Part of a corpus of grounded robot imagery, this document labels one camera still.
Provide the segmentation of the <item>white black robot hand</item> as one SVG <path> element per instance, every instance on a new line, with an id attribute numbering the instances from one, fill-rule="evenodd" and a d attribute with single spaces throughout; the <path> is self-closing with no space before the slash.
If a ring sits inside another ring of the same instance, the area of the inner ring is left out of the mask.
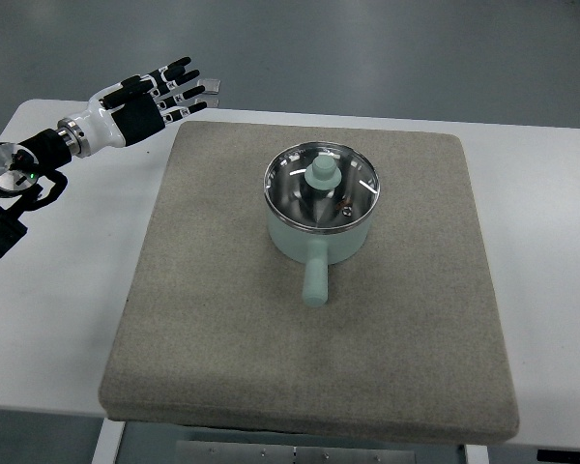
<path id="1" fill-rule="evenodd" d="M 183 57 L 98 91 L 83 111 L 58 122 L 58 133 L 74 156 L 87 158 L 106 147 L 137 144 L 205 109 L 205 102 L 194 101 L 205 87 L 185 87 L 200 75 L 190 63 Z"/>

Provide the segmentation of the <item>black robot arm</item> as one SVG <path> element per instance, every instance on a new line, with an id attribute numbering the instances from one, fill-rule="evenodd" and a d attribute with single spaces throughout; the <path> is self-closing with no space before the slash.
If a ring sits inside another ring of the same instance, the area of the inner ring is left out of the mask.
<path id="1" fill-rule="evenodd" d="M 59 169 L 79 150 L 70 130 L 43 130 L 20 142 L 0 142 L 0 259 L 27 233 L 20 217 L 56 201 L 68 185 Z"/>

